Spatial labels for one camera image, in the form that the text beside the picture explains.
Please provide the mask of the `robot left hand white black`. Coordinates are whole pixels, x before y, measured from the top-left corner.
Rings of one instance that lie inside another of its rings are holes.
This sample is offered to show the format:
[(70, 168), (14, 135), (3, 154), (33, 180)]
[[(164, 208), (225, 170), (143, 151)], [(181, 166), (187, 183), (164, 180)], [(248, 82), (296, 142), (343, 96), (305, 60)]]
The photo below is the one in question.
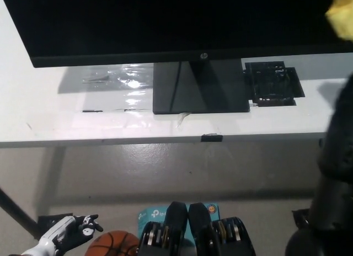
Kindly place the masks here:
[(98, 215), (66, 216), (45, 232), (36, 246), (26, 250), (22, 255), (64, 255), (89, 242), (96, 231), (103, 231), (102, 226), (97, 223), (98, 217)]

